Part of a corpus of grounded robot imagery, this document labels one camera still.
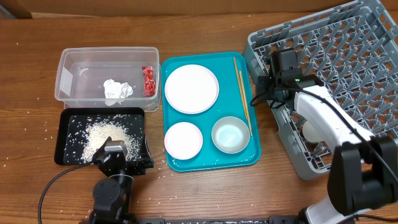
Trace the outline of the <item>rice pile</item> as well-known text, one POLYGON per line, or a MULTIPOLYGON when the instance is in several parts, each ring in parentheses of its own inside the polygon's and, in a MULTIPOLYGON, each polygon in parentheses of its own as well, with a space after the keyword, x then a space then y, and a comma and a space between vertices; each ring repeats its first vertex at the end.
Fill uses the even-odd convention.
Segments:
POLYGON ((141 137, 132 133, 132 128, 125 124, 109 123, 101 121, 90 124, 83 132, 85 143, 83 144, 83 153, 81 159, 84 162, 92 160, 94 153, 104 144, 107 138, 113 141, 124 141, 127 148, 127 161, 135 161, 140 158, 139 150, 141 148, 141 137))

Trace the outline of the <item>white paper cup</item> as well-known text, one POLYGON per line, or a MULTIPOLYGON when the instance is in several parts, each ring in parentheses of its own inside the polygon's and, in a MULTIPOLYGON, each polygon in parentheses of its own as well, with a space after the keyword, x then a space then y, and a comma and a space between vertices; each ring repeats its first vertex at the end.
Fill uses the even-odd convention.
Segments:
POLYGON ((314 129, 309 121, 306 121, 302 126, 302 133, 304 138, 310 143, 317 143, 324 141, 324 138, 314 129))

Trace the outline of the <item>wooden chopstick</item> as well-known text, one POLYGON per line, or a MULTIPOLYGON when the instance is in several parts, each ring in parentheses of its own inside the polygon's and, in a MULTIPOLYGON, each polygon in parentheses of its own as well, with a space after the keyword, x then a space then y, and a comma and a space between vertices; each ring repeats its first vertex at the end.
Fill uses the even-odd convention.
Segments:
POLYGON ((245 113, 246 113, 246 119, 248 121, 250 135, 252 136, 251 119, 249 116, 249 110, 248 110, 248 104, 247 104, 247 100, 246 100, 246 93, 245 93, 245 89, 244 89, 242 71, 239 71, 239 78, 240 78, 241 89, 242 89, 242 93, 243 93, 243 101, 244 101, 243 104, 244 104, 244 109, 245 109, 245 113))
POLYGON ((238 70, 238 66, 237 66, 237 63, 236 63, 236 57, 233 57, 233 62, 234 62, 234 69, 235 69, 235 72, 236 72, 236 78, 237 78, 237 82, 238 82, 239 92, 240 92, 240 95, 241 95, 241 101, 242 101, 242 104, 243 104, 244 114, 245 114, 245 117, 246 117, 247 121, 249 121, 248 111, 246 109, 246 104, 244 102, 244 97, 243 97, 243 89, 242 89, 242 85, 241 85, 241 81, 240 81, 239 70, 238 70))

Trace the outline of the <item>white tissue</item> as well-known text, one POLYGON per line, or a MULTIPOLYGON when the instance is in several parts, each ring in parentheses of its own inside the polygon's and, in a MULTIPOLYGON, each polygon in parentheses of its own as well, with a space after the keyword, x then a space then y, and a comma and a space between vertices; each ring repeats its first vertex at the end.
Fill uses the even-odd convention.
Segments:
POLYGON ((121 104, 126 98, 133 94, 132 86, 127 82, 119 83, 113 79, 109 79, 103 83, 103 87, 106 106, 112 106, 116 103, 121 104))

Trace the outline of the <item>grey bowl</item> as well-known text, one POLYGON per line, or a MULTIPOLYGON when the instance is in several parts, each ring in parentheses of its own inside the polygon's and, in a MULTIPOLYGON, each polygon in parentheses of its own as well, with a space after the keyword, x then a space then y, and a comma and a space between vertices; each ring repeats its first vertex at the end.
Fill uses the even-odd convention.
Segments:
POLYGON ((227 154, 237 154, 243 151, 249 144, 250 137, 246 123, 234 116, 219 119, 211 131, 213 144, 221 152, 227 154))

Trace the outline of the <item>small pink plate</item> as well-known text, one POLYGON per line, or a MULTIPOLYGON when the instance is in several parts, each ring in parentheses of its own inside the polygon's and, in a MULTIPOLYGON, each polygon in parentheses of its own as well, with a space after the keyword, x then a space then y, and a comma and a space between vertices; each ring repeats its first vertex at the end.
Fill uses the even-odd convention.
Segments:
POLYGON ((192 123, 180 122, 171 126, 164 137, 166 151, 175 159, 189 160, 201 150, 203 136, 192 123))

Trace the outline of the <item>red snack wrapper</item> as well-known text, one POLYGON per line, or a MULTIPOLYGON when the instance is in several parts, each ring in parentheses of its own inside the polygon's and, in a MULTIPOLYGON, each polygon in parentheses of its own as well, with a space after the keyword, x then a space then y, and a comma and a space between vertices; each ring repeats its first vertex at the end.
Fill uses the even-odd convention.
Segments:
POLYGON ((144 97, 151 97, 155 95, 155 80, 154 80, 154 70, 153 67, 143 66, 142 71, 144 73, 144 97))

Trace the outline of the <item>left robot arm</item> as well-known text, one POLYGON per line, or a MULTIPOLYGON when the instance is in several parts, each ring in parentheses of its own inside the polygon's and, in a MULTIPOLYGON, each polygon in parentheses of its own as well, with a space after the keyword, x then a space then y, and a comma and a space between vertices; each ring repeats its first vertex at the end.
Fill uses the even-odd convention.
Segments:
POLYGON ((94 153, 94 164, 107 178, 94 186, 89 223, 139 223, 129 210, 134 176, 144 175, 146 169, 154 167, 146 139, 141 141, 138 155, 138 160, 128 161, 125 142, 110 137, 94 153))

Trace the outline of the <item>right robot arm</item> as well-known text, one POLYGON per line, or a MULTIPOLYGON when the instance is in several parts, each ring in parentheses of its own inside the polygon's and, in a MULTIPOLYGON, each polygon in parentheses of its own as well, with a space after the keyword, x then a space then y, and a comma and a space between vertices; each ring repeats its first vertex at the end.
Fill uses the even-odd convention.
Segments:
POLYGON ((301 69, 273 71, 265 79, 264 100, 290 104, 333 151, 328 195, 300 211, 296 223, 354 223, 397 202, 397 146, 376 137, 336 103, 316 75, 301 69))

